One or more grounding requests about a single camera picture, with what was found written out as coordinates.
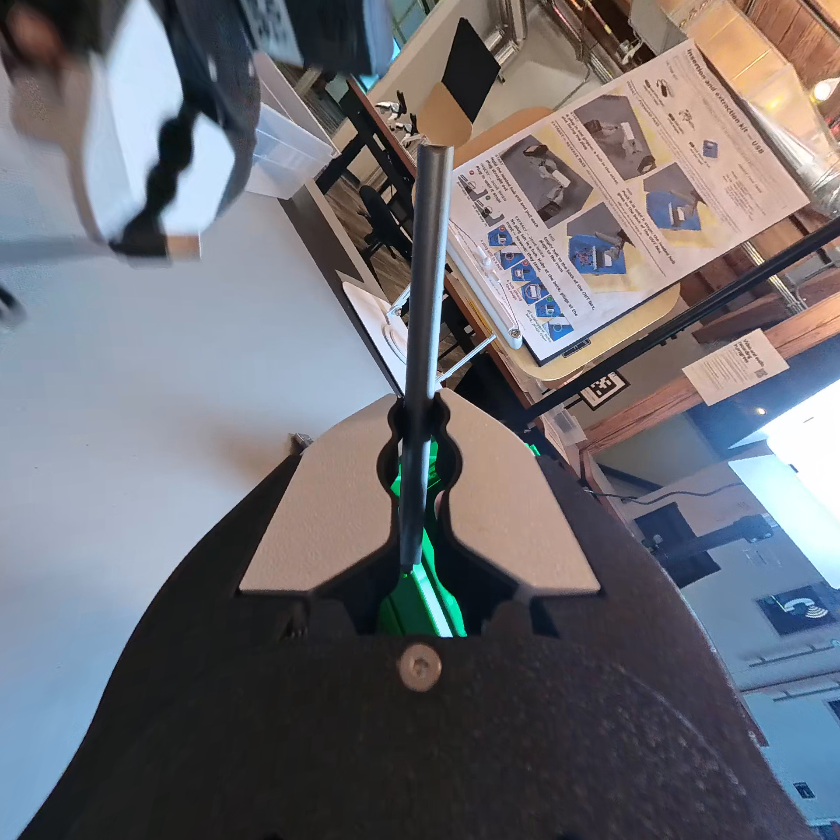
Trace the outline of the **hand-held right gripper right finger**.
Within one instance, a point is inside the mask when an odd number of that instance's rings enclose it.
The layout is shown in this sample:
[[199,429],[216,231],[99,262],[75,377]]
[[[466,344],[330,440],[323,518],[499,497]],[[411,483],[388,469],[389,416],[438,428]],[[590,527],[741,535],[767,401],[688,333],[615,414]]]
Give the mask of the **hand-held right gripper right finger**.
[[588,597],[601,584],[537,456],[510,429],[444,388],[434,400],[442,480],[437,578],[479,635],[498,606]]

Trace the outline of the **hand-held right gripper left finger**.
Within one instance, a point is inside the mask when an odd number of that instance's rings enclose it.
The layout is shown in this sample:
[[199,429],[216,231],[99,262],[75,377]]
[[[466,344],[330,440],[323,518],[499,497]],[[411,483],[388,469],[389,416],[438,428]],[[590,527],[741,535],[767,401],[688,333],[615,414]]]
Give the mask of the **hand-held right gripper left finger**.
[[401,575],[392,492],[400,407],[384,396],[303,451],[239,584],[242,595],[336,601],[359,634],[375,631]]

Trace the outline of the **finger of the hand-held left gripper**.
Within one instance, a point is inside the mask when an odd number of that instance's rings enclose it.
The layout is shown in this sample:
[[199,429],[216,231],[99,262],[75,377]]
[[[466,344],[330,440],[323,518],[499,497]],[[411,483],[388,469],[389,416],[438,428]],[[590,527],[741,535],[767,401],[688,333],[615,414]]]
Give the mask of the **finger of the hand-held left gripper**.
[[16,132],[65,156],[81,225],[119,241],[145,209],[161,127],[183,102],[155,2],[27,2],[59,28],[68,51],[58,80],[9,78]]
[[210,119],[196,119],[192,159],[177,176],[175,197],[164,210],[164,235],[198,236],[211,226],[235,162],[226,132]]

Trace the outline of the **clear plastic storage bin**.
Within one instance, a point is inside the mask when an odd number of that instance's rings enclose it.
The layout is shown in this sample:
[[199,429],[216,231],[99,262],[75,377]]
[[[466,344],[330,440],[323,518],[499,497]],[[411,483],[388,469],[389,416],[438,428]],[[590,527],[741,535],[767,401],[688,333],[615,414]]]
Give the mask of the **clear plastic storage bin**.
[[339,151],[308,105],[266,54],[256,53],[260,111],[247,193],[286,201]]

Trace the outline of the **green plastic storage bin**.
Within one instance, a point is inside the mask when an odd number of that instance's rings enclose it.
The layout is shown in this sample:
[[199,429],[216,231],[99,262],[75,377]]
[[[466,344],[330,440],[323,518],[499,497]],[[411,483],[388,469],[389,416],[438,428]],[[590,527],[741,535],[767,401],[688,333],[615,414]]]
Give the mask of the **green plastic storage bin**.
[[438,579],[427,531],[423,532],[421,561],[402,574],[394,591],[384,599],[377,630],[397,636],[466,636],[459,604]]

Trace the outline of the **grey slim usb hub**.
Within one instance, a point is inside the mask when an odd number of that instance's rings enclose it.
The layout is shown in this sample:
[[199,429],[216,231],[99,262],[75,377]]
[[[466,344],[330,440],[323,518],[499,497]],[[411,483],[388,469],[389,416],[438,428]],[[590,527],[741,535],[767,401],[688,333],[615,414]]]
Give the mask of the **grey slim usb hub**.
[[405,573],[422,560],[454,152],[451,146],[426,144],[416,160],[398,506],[400,563]]

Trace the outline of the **person's left hand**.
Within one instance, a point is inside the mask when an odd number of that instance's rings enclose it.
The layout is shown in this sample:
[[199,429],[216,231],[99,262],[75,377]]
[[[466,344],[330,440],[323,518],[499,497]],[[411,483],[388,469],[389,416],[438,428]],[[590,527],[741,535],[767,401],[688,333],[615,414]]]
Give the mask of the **person's left hand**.
[[68,51],[59,28],[27,2],[2,2],[2,65],[11,79],[35,74],[60,79]]

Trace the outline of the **small printed marker tag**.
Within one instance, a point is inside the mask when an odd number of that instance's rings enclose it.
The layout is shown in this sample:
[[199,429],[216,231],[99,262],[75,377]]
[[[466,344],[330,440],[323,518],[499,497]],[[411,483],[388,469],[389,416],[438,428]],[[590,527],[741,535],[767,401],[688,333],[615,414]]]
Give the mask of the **small printed marker tag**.
[[593,412],[603,407],[614,397],[624,393],[630,386],[627,380],[619,372],[604,374],[593,383],[581,389],[579,395],[582,402]]

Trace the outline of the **black office chair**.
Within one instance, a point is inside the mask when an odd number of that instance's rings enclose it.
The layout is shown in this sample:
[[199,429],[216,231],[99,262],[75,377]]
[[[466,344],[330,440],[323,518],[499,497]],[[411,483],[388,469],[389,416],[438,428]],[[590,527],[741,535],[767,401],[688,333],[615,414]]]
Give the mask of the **black office chair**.
[[369,185],[362,185],[359,195],[364,205],[364,210],[359,211],[359,215],[371,226],[371,233],[364,240],[367,246],[360,252],[365,264],[372,267],[372,256],[384,247],[392,256],[399,255],[410,266],[413,259],[412,241],[397,222],[385,200]]

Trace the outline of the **instruction sheet on stand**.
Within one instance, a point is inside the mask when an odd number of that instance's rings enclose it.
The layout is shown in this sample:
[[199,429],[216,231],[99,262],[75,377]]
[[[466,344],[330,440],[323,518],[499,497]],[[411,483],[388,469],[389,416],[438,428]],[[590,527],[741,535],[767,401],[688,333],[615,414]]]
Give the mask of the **instruction sheet on stand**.
[[690,164],[646,103],[604,88],[455,149],[444,273],[453,302],[509,373],[549,387],[675,306],[699,255]]

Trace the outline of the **tan black board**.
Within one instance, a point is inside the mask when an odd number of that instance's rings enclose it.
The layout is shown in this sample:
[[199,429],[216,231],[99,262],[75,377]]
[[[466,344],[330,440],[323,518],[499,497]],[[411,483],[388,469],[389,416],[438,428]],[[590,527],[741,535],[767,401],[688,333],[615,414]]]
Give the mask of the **tan black board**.
[[466,144],[474,123],[500,73],[500,66],[467,18],[455,30],[444,75],[430,91],[416,116],[425,142],[459,148]]

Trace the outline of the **white paper notice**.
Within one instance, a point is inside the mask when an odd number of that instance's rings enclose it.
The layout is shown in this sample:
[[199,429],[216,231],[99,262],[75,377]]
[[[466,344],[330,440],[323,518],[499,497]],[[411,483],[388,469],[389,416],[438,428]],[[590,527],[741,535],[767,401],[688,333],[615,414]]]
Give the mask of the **white paper notice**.
[[689,364],[682,373],[701,401],[714,406],[789,368],[764,331],[756,329]]

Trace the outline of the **dark phone icon sign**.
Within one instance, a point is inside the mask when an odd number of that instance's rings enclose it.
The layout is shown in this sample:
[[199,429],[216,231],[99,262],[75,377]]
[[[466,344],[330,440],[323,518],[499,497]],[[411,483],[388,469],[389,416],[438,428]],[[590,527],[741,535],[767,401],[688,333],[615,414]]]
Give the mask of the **dark phone icon sign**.
[[754,602],[780,637],[838,628],[838,590],[824,582],[766,595]]

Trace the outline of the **black metal pole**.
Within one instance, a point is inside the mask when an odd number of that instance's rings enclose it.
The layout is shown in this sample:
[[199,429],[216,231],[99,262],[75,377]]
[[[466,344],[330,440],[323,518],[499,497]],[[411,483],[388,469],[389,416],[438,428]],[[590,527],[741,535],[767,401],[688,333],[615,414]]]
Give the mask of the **black metal pole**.
[[839,219],[835,217],[816,231],[803,237],[777,255],[764,261],[758,266],[715,291],[708,298],[680,313],[680,315],[666,321],[654,331],[628,344],[609,356],[602,362],[595,364],[590,370],[576,376],[572,381],[562,385],[559,389],[545,396],[533,406],[520,412],[517,418],[510,420],[513,428],[526,427],[549,410],[560,406],[574,394],[592,385],[597,379],[610,373],[620,371],[627,364],[635,361],[654,347],[665,344],[676,335],[688,329],[689,326],[728,305],[735,298],[772,276],[779,275],[789,269],[800,259],[812,256],[818,249],[823,248],[839,236]]

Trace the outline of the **printed instruction sheet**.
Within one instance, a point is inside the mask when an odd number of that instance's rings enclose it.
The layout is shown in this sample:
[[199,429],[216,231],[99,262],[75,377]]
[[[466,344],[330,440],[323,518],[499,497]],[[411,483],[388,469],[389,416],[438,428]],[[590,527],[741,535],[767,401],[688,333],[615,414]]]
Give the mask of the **printed instruction sheet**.
[[808,201],[691,38],[455,168],[448,253],[543,366]]

